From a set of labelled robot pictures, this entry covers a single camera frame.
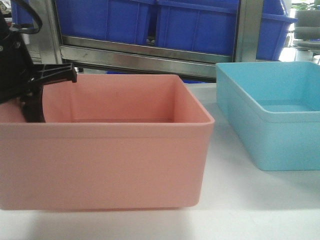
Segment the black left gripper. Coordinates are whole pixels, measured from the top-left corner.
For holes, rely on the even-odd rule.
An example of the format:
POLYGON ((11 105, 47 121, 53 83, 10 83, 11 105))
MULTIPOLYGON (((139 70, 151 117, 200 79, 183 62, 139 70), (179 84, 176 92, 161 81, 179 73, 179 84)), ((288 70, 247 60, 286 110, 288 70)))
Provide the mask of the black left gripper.
POLYGON ((44 85, 64 81, 77 82, 74 65, 34 64, 19 31, 13 31, 0 18, 0 102, 19 98, 27 123, 45 123, 44 85))

